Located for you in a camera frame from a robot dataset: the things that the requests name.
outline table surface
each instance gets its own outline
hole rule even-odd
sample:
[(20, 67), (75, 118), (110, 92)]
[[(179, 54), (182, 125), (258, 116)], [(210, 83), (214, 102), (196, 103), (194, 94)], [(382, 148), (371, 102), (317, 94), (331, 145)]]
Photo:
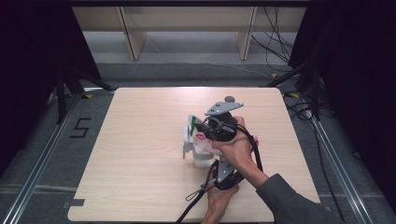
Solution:
[[(215, 102), (233, 96), (244, 103), (232, 111), (245, 118), (260, 140), (268, 175), (280, 173), (297, 192), (319, 203), (312, 177), (278, 89), (272, 88), (121, 88), (114, 95), (68, 217), (73, 221), (174, 222), (200, 188), (207, 168), (182, 158), (188, 115), (203, 119)], [(184, 219), (199, 222), (206, 196)], [(244, 180), (222, 219), (225, 222), (273, 221), (255, 189)]]

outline black camera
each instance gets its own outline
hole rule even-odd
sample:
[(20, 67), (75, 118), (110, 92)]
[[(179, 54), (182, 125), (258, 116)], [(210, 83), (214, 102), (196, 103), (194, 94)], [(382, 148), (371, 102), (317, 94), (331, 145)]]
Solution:
[(230, 112), (209, 116), (203, 124), (197, 123), (196, 128), (199, 132), (204, 133), (206, 138), (220, 142), (233, 140), (237, 131), (236, 120)]

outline cable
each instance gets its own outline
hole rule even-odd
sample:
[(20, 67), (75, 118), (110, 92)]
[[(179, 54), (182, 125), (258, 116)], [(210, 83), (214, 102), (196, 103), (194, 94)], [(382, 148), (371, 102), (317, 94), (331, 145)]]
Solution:
[[(303, 109), (295, 108), (298, 105), (304, 105)], [(337, 199), (336, 199), (336, 197), (334, 195), (334, 191), (332, 189), (332, 185), (330, 184), (329, 177), (327, 176), (326, 169), (324, 167), (323, 157), (322, 157), (322, 154), (321, 154), (320, 140), (319, 140), (319, 137), (318, 137), (318, 130), (317, 130), (314, 122), (312, 121), (312, 118), (313, 118), (312, 113), (310, 113), (311, 114), (310, 117), (308, 117), (306, 114), (302, 113), (302, 112), (306, 112), (306, 111), (310, 111), (311, 110), (310, 107), (309, 107), (309, 104), (304, 102), (303, 98), (301, 98), (300, 100), (297, 101), (297, 103), (295, 105), (290, 106), (290, 105), (286, 104), (286, 106), (287, 106), (287, 109), (291, 109), (291, 110), (293, 110), (295, 112), (295, 114), (290, 116), (290, 117), (295, 117), (296, 114), (298, 114), (297, 117), (299, 119), (302, 118), (301, 120), (308, 120), (311, 123), (311, 125), (312, 125), (312, 127), (314, 129), (314, 135), (315, 135), (315, 139), (316, 139), (316, 142), (317, 142), (318, 156), (319, 156), (321, 171), (323, 173), (323, 176), (324, 176), (325, 181), (327, 183), (327, 186), (329, 188), (330, 194), (332, 195), (332, 199), (333, 199), (333, 201), (335, 203), (335, 207), (337, 209), (337, 212), (338, 212), (340, 218), (343, 220), (343, 222), (345, 222), (344, 215), (343, 215), (343, 213), (341, 211), (341, 208), (340, 208), (340, 205), (338, 204), (338, 201), (337, 201)]]
[[(149, 41), (148, 38), (146, 38), (146, 41), (147, 41), (155, 50), (157, 50), (159, 53), (161, 53), (161, 56), (162, 56), (167, 62), (169, 62), (169, 63), (186, 63), (186, 64), (194, 64), (194, 63), (187, 63), (187, 62), (182, 62), (182, 61), (180, 61), (180, 62), (173, 62), (173, 61), (170, 61), (170, 60), (166, 59), (166, 58), (163, 56), (163, 52), (160, 51), (159, 49), (157, 49), (157, 48)], [(231, 67), (231, 68), (233, 68), (233, 69), (236, 69), (236, 70), (239, 70), (239, 71), (242, 71), (242, 72), (248, 72), (248, 73), (259, 74), (259, 75), (261, 75), (261, 76), (263, 76), (263, 77), (265, 77), (265, 78), (268, 78), (268, 79), (272, 79), (272, 80), (273, 80), (272, 77), (269, 77), (269, 76), (265, 75), (264, 73), (257, 72), (257, 71), (252, 71), (252, 70), (247, 70), (247, 69), (243, 69), (243, 68), (239, 68), (239, 67), (236, 67), (236, 66), (230, 65), (230, 64), (224, 64), (224, 63), (204, 63), (204, 64), (210, 64), (210, 65), (215, 65), (215, 66)]]
[(176, 221), (176, 224), (181, 223), (181, 221), (183, 221), (184, 217), (190, 212), (190, 210), (201, 200), (202, 196), (204, 196), (204, 194), (208, 191), (207, 185), (209, 183), (210, 175), (212, 174), (215, 166), (216, 166), (216, 163), (213, 162), (212, 165), (210, 166), (209, 172), (207, 173), (205, 183), (203, 185), (201, 185), (200, 189), (198, 189), (198, 196), (194, 199), (194, 201), (192, 201), (189, 204), (189, 206), (187, 206), (186, 210), (184, 210), (183, 214), (181, 214), (180, 218)]
[[(277, 53), (276, 56), (278, 56), (279, 58), (281, 58), (282, 61), (284, 61), (285, 63), (289, 63), (290, 53), (289, 53), (289, 51), (286, 49), (286, 47), (289, 47), (289, 48), (292, 49), (292, 44), (289, 43), (288, 41), (286, 41), (286, 40), (281, 36), (281, 34), (279, 33), (279, 25), (278, 25), (278, 23), (277, 23), (279, 8), (278, 8), (278, 7), (275, 7), (275, 22), (274, 22), (274, 23), (272, 22), (270, 16), (268, 15), (268, 12), (267, 12), (266, 8), (264, 7), (263, 9), (264, 9), (265, 15), (266, 15), (266, 17), (267, 17), (268, 21), (270, 22), (271, 27), (272, 27), (272, 29), (273, 29), (273, 32), (271, 33), (271, 35), (268, 35), (267, 33), (264, 32), (266, 35), (268, 35), (268, 36), (270, 37), (270, 40), (268, 41), (268, 45), (267, 45), (267, 47), (265, 47), (265, 49), (266, 49), (266, 51), (265, 51), (265, 61), (268, 63), (268, 49), (269, 49), (269, 46), (270, 46), (270, 44), (271, 44), (271, 41), (272, 41), (272, 40), (275, 40), (276, 42), (279, 43), (280, 48), (281, 48), (281, 50), (282, 50), (282, 53), (283, 53), (283, 55), (284, 55), (284, 56), (282, 56), (282, 57), (279, 57), (278, 55), (280, 55), (280, 54)], [(284, 70), (275, 69), (275, 68), (272, 67), (269, 63), (268, 63), (268, 65), (269, 65), (272, 69), (274, 69), (274, 70), (276, 70), (276, 71), (289, 72), (289, 71), (284, 71)]]

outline black cable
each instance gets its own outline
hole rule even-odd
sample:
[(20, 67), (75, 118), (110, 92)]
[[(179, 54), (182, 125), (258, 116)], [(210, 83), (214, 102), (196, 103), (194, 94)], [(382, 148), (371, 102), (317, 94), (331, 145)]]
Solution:
[(280, 58), (283, 62), (285, 62), (285, 63), (288, 62), (288, 59), (285, 56), (282, 56), (281, 54), (274, 51), (273, 49), (265, 47), (264, 44), (262, 44), (259, 40), (257, 40), (254, 35), (252, 35), (251, 37), (260, 45), (260, 47), (269, 50), (271, 53), (275, 54), (278, 58)]
[[(259, 147), (257, 146), (257, 143), (254, 141), (253, 136), (250, 135), (250, 133), (248, 132), (248, 130), (247, 130), (244, 126), (242, 126), (242, 125), (240, 125), (240, 124), (237, 124), (237, 129), (238, 129), (240, 132), (244, 133), (244, 134), (247, 136), (247, 138), (248, 138), (250, 144), (252, 145), (253, 152), (254, 152), (254, 155), (255, 155), (255, 157), (256, 157), (256, 164), (257, 164), (257, 166), (259, 167), (259, 169), (262, 171), (262, 160), (261, 160), (261, 158), (260, 158)], [(201, 198), (204, 196), (204, 194), (208, 191), (207, 185), (208, 185), (208, 183), (209, 183), (210, 176), (211, 176), (211, 174), (212, 174), (213, 169), (215, 168), (215, 166), (218, 166), (218, 165), (219, 165), (219, 161), (215, 161), (215, 162), (212, 163), (212, 165), (211, 165), (210, 168), (209, 168), (209, 172), (207, 173), (205, 183), (204, 183), (203, 185), (201, 185), (201, 188), (198, 189), (198, 190), (196, 191), (196, 192), (198, 192), (197, 197), (194, 199), (194, 201), (192, 201), (192, 202), (189, 204), (189, 206), (187, 206), (187, 208), (184, 210), (183, 214), (182, 214), (182, 215), (180, 216), (180, 218), (176, 221), (176, 224), (179, 224), (179, 223), (181, 223), (181, 221), (183, 221), (184, 217), (190, 212), (190, 210), (201, 200)]]
[(257, 164), (257, 167), (259, 167), (259, 169), (260, 169), (261, 171), (263, 171), (263, 169), (262, 169), (262, 158), (260, 157), (259, 148), (258, 148), (258, 146), (257, 146), (257, 143), (254, 141), (253, 136), (250, 135), (250, 133), (248, 132), (248, 130), (247, 130), (244, 126), (242, 126), (242, 125), (240, 125), (240, 124), (238, 124), (238, 130), (241, 131), (242, 133), (244, 133), (244, 134), (247, 136), (248, 141), (250, 142), (250, 144), (251, 144), (252, 147), (253, 147), (253, 152), (254, 152), (254, 156), (256, 157), (256, 164)]
[(343, 213), (342, 213), (342, 211), (341, 211), (341, 208), (340, 208), (340, 205), (338, 204), (338, 201), (337, 201), (337, 199), (336, 199), (336, 197), (335, 197), (335, 195), (334, 195), (334, 191), (333, 191), (333, 189), (332, 189), (332, 185), (330, 184), (329, 177), (327, 176), (326, 169), (325, 169), (325, 167), (324, 167), (323, 157), (322, 157), (322, 154), (321, 154), (320, 140), (319, 140), (319, 138), (318, 138), (318, 130), (317, 130), (317, 127), (315, 126), (314, 122), (312, 121), (313, 116), (311, 115), (310, 117), (308, 117), (308, 116), (306, 116), (305, 114), (302, 113), (302, 112), (307, 111), (307, 110), (310, 111), (311, 109), (310, 109), (309, 107), (306, 107), (306, 108), (303, 108), (303, 109), (297, 109), (297, 108), (295, 108), (297, 105), (304, 105), (304, 104), (307, 104), (307, 103), (305, 103), (305, 102), (298, 103), (299, 101), (302, 101), (302, 99), (303, 99), (303, 98), (301, 98), (300, 100), (298, 100), (297, 103), (296, 103), (295, 105), (292, 105), (292, 106), (287, 105), (286, 102), (285, 102), (285, 104), (286, 104), (286, 106), (287, 106), (287, 109), (291, 109), (291, 110), (293, 110), (296, 114), (298, 114), (297, 117), (298, 117), (299, 119), (301, 119), (301, 120), (308, 120), (308, 121), (311, 123), (312, 127), (314, 128), (314, 134), (315, 134), (315, 139), (316, 139), (316, 142), (317, 142), (318, 156), (319, 156), (319, 161), (320, 161), (320, 168), (321, 168), (321, 171), (322, 171), (323, 176), (324, 176), (324, 178), (325, 178), (325, 181), (326, 181), (326, 183), (327, 183), (327, 186), (328, 186), (328, 188), (329, 188), (330, 194), (332, 195), (332, 199), (333, 199), (333, 201), (334, 201), (334, 203), (335, 203), (335, 207), (336, 207), (336, 209), (337, 209), (337, 212), (338, 212), (338, 214), (340, 215), (340, 218), (343, 220), (343, 222), (345, 222), (344, 215), (343, 215)]
[(207, 192), (207, 185), (209, 184), (210, 175), (212, 174), (216, 164), (217, 164), (216, 162), (212, 163), (212, 165), (209, 168), (209, 172), (207, 173), (206, 181), (203, 185), (201, 185), (197, 197), (194, 199), (194, 201), (192, 201), (189, 204), (189, 206), (187, 206), (186, 210), (184, 210), (183, 214), (181, 214), (180, 218), (176, 221), (176, 224), (179, 224), (181, 223), (181, 221), (183, 221), (184, 217), (190, 212), (190, 210), (201, 200), (202, 196), (204, 196), (204, 194)]
[[(279, 72), (289, 72), (289, 71), (285, 71), (285, 70), (280, 70), (280, 69), (276, 69), (276, 68), (274, 68), (271, 64), (269, 64), (268, 63), (268, 49), (269, 49), (269, 46), (270, 46), (270, 44), (271, 44), (271, 41), (274, 39), (273, 38), (273, 36), (274, 36), (274, 34), (276, 34), (276, 36), (277, 36), (277, 38), (278, 38), (278, 42), (279, 42), (279, 44), (280, 44), (280, 46), (281, 46), (281, 50), (282, 50), (282, 52), (283, 52), (283, 54), (285, 55), (285, 52), (284, 52), (284, 45), (282, 44), (282, 37), (280, 36), (280, 34), (276, 31), (276, 28), (275, 28), (275, 26), (273, 25), (273, 23), (272, 23), (272, 20), (271, 20), (271, 18), (269, 17), (269, 15), (268, 15), (268, 13), (267, 13), (267, 10), (265, 9), (265, 7), (264, 7), (264, 12), (265, 12), (265, 15), (266, 15), (266, 17), (267, 17), (267, 19), (268, 19), (268, 21), (270, 22), (270, 24), (271, 24), (271, 27), (272, 27), (272, 29), (273, 29), (273, 32), (272, 32), (272, 34), (271, 34), (271, 36), (269, 36), (270, 37), (270, 40), (268, 41), (268, 45), (267, 45), (267, 47), (265, 48), (265, 61), (267, 62), (267, 64), (268, 64), (268, 66), (269, 67), (271, 67), (273, 70), (275, 70), (275, 71), (279, 71)], [(289, 59), (288, 58), (286, 58), (286, 56), (282, 56), (282, 61), (284, 61), (285, 63), (289, 63)]]
[(340, 215), (341, 220), (343, 220), (343, 222), (345, 222), (344, 215), (341, 212), (340, 205), (338, 204), (337, 198), (334, 195), (334, 191), (332, 190), (332, 185), (330, 184), (329, 177), (327, 177), (327, 173), (326, 173), (326, 170), (324, 168), (323, 158), (322, 158), (322, 154), (321, 154), (321, 147), (320, 147), (320, 142), (319, 142), (319, 138), (318, 138), (318, 130), (315, 127), (315, 124), (312, 122), (312, 120), (309, 120), (309, 121), (311, 122), (312, 127), (315, 130), (315, 138), (317, 140), (318, 155), (319, 155), (320, 167), (321, 167), (322, 173), (323, 173), (324, 178), (326, 180), (327, 186), (329, 187), (329, 191), (330, 191), (330, 194), (332, 195), (332, 199), (334, 200), (335, 207), (337, 208), (338, 214)]

